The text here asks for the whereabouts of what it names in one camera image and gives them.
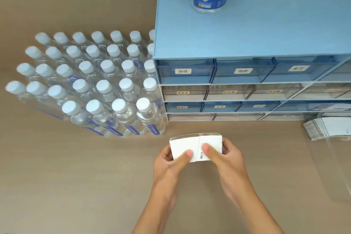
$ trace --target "drawer label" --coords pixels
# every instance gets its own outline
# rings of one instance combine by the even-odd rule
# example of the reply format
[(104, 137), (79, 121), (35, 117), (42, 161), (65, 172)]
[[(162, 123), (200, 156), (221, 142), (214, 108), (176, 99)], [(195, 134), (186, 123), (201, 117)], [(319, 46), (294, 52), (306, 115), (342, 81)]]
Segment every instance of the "drawer label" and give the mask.
[(177, 91), (178, 95), (189, 95), (190, 91)]
[(305, 71), (309, 67), (310, 67), (309, 65), (306, 65), (306, 66), (292, 66), (288, 71)]
[(324, 92), (325, 93), (335, 93), (335, 92), (338, 92), (340, 90), (341, 90), (341, 88), (330, 88), (330, 89), (325, 89)]
[(234, 74), (249, 74), (252, 71), (253, 71), (253, 68), (235, 69)]
[(277, 94), (277, 93), (281, 93), (283, 90), (268, 90), (267, 94)]
[(236, 94), (238, 90), (223, 91), (223, 94)]
[(332, 105), (326, 109), (323, 110), (327, 110), (327, 111), (346, 111), (351, 109), (351, 105), (349, 104), (336, 104), (336, 105)]
[(191, 74), (191, 69), (175, 69), (176, 74)]

